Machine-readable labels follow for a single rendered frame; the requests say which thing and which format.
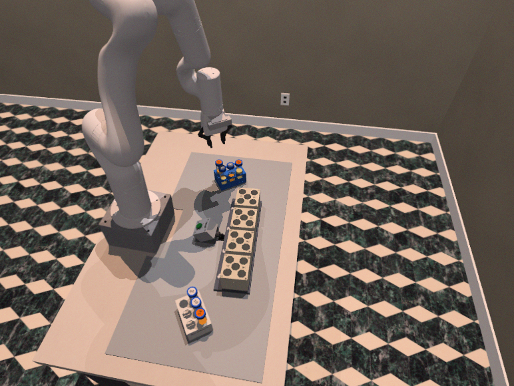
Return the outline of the grey tube rack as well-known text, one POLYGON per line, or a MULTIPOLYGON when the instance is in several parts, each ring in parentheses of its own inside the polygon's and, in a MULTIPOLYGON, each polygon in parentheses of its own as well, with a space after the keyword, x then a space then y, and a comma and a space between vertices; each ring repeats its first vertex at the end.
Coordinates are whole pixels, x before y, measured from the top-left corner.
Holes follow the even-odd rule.
POLYGON ((183 326, 184 326, 184 329, 185 329, 185 332, 186 332, 186 335, 187 335, 189 341, 213 330, 210 318, 208 316, 208 313, 206 311, 206 308, 204 306, 204 303, 203 303, 203 300, 201 298, 199 291, 198 291, 198 296, 201 299, 202 307, 205 309, 205 312, 206 312, 207 321, 203 325, 198 323, 198 320, 196 319, 196 317, 194 315, 194 309, 190 304, 190 299, 188 296, 184 296, 184 297, 180 298, 176 303, 183 326))

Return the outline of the blue tube rack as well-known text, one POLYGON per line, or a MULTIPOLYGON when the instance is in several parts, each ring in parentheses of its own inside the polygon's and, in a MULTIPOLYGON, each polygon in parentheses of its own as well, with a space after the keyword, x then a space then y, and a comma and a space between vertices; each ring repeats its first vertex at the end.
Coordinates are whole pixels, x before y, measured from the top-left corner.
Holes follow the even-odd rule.
POLYGON ((214 178, 217 182, 217 184, 219 185, 220 189, 221 190, 225 190, 225 189, 228 189, 228 188, 231 188, 233 186, 237 186, 239 184, 242 184, 242 183, 245 183, 246 182, 246 172, 244 171, 244 169, 242 168, 242 173, 241 174, 237 174, 236 173, 236 167, 234 168, 234 173, 235 175, 234 176, 229 176, 228 175, 228 171, 226 170, 226 179, 222 180, 220 179, 220 174, 217 173, 217 171, 215 170, 214 172, 214 178), (240 179, 237 179, 238 176, 241 176, 242 175, 242 178, 240 179), (234 181, 229 181, 230 179, 232 178, 235 178, 234 181), (221 182, 224 182, 224 181, 227 181, 226 184, 221 184, 221 182))

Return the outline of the grey bench mat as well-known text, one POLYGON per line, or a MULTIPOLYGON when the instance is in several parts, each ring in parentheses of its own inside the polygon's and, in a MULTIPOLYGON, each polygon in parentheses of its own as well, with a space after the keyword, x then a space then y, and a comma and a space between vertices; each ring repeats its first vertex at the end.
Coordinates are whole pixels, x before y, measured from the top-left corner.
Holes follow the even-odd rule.
POLYGON ((262 383, 292 162, 191 152, 172 195, 183 210, 164 258, 146 256, 105 354, 262 383), (246 182, 221 190, 215 161, 242 160, 246 182), (262 201, 250 294, 214 291, 224 240, 195 242, 212 218, 225 235, 238 188, 262 201), (176 300, 195 287, 213 330, 189 341, 176 300))

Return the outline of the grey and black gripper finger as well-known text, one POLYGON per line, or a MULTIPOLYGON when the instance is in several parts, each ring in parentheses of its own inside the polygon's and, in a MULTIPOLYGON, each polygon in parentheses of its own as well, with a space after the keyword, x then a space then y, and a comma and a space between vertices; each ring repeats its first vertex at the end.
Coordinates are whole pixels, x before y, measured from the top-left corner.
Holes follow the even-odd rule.
POLYGON ((226 137, 225 137, 225 136, 226 136, 227 132, 228 132, 231 128, 232 128, 232 125, 229 125, 229 126, 228 126, 228 128, 227 128, 227 130, 225 130, 225 131, 223 131, 223 132, 221 132, 221 133, 220 133, 220 138, 221 138, 221 141, 222 141, 222 143, 223 143, 223 144, 225 144, 225 141, 226 141, 226 137))
POLYGON ((207 140, 207 145, 210 146, 210 148, 212 148, 212 141, 210 139, 211 135, 210 136, 205 136, 205 134, 203 134, 204 131, 203 131, 203 127, 200 129, 200 132, 198 133, 198 137, 201 137, 205 140, 207 140))

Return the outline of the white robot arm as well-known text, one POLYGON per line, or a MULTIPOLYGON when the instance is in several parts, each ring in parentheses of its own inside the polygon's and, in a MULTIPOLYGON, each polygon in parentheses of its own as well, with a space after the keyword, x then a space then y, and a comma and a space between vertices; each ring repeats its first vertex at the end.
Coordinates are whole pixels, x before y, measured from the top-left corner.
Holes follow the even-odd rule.
POLYGON ((194 0, 89 2, 112 21, 113 33, 98 59, 103 108, 85 115, 83 136, 104 170, 115 197, 112 219, 123 228, 141 228, 153 222, 161 209, 158 196, 147 192, 139 162, 144 152, 144 136, 135 95, 138 60, 154 38, 158 15, 167 15, 183 54, 176 68, 182 88, 200 99, 204 114, 212 115, 208 116, 208 129, 229 126, 232 119, 222 112, 220 72, 206 67, 211 59, 210 49, 194 0), (195 69, 200 70, 196 73, 195 69))

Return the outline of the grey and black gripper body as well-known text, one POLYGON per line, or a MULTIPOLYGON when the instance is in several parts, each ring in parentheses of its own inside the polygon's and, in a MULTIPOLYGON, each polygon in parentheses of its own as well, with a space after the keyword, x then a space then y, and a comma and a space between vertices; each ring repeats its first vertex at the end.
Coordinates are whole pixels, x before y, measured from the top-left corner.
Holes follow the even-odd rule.
POLYGON ((204 131, 205 136, 210 136, 210 135, 217 134, 219 132, 223 132, 223 131, 227 130, 228 126, 225 126, 225 127, 222 127, 222 128, 218 128, 218 129, 209 131, 208 126, 207 126, 207 122, 210 121, 210 119, 208 118, 208 116, 212 116, 212 115, 204 114, 201 111, 200 122, 201 122, 201 128, 203 127, 203 131, 204 131))

